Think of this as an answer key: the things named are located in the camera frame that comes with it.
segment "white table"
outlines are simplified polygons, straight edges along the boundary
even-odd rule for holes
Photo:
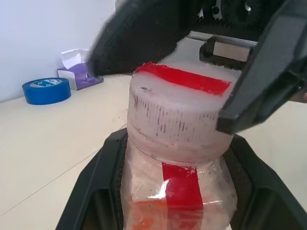
[[[33,106],[0,104],[0,229],[54,230],[81,170],[106,137],[126,124],[130,76]],[[307,105],[289,102],[242,132],[307,209]]]

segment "red stripe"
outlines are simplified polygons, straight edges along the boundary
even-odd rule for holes
[[[203,204],[197,170],[162,164],[166,182],[167,230],[200,230]]]
[[[186,86],[191,89],[201,90],[220,96],[222,96],[225,90],[230,86],[229,81],[209,78],[199,74],[173,69],[165,65],[156,65],[152,62],[149,62],[136,69],[136,72],[140,71],[152,73],[177,85]]]

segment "white tissue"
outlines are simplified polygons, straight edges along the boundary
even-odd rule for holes
[[[69,69],[80,63],[85,63],[89,55],[88,49],[71,49],[61,53],[62,63]]]

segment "purple tissue box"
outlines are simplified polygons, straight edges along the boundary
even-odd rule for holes
[[[80,90],[91,85],[102,83],[104,78],[96,79],[89,75],[85,63],[77,64],[69,69],[63,67],[58,69],[59,78],[66,78],[72,90]]]

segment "plastic bottle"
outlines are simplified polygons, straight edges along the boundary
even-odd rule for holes
[[[212,77],[152,63],[134,74],[121,186],[125,230],[229,225],[237,197],[222,154],[232,136],[215,126],[236,79]]]

